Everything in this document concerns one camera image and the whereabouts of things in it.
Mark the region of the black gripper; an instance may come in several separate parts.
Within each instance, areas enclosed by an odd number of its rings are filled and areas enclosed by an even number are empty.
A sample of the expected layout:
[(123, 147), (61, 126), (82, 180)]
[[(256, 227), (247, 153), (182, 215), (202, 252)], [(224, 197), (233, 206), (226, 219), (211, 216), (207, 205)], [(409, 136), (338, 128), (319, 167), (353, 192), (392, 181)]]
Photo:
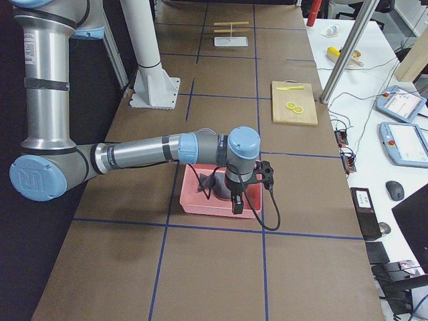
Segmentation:
[(243, 176), (235, 165), (227, 165), (225, 172), (225, 186), (230, 190), (232, 212), (233, 214), (242, 214), (244, 210), (244, 199), (247, 200), (247, 204), (250, 206), (253, 214), (256, 214), (251, 201), (247, 194), (247, 187), (249, 185), (258, 184), (261, 182), (257, 178), (258, 175), (262, 175), (262, 166), (255, 165), (252, 172), (250, 172), (249, 179), (244, 181)]

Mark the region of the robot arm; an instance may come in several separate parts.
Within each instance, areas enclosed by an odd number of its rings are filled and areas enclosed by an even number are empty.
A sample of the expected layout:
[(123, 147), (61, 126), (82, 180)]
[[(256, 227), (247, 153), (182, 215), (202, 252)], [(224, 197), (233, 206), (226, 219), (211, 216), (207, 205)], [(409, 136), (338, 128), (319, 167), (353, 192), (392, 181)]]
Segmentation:
[(70, 137), (69, 44), (71, 39), (113, 41), (101, 1), (14, 1), (23, 28), (27, 138), (10, 166), (14, 189), (27, 199), (49, 201), (94, 178), (120, 169), (161, 163), (207, 164), (225, 169), (232, 210), (243, 211), (242, 195), (257, 181), (260, 138), (249, 127), (228, 135), (207, 130), (135, 140), (104, 142), (108, 117)]

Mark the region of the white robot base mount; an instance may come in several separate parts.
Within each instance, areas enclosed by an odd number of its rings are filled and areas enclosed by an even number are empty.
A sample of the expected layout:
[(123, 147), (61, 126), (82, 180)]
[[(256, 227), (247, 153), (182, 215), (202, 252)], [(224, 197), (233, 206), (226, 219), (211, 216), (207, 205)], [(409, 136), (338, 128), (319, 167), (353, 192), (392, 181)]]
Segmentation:
[(177, 103), (181, 80), (164, 70), (149, 1), (120, 2), (138, 64), (130, 106), (172, 110)]

